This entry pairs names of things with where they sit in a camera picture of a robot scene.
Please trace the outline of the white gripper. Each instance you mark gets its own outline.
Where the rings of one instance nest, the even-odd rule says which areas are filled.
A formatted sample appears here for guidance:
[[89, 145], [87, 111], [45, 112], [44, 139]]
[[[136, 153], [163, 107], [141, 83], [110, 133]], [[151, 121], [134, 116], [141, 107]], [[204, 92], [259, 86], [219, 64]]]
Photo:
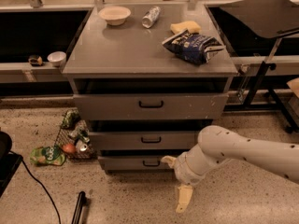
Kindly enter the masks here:
[[161, 162], [170, 168], [174, 167], [177, 180], [182, 183], [178, 187], [176, 212], [183, 213], [192, 198], [193, 186], [196, 186], [210, 171], [220, 167], [232, 158], [230, 148], [197, 144], [177, 158], [164, 156]]

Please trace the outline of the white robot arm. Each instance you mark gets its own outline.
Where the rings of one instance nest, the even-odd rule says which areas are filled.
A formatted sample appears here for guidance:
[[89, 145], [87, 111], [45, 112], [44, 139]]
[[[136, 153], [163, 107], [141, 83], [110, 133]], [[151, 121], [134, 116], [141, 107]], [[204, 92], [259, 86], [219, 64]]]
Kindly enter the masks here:
[[197, 144], [178, 155], [164, 156], [161, 162], [174, 170], [179, 181], [177, 213], [183, 213], [192, 198], [194, 187], [210, 171], [230, 160], [253, 164], [294, 183], [299, 183], [299, 146], [244, 137], [217, 125], [206, 126]]

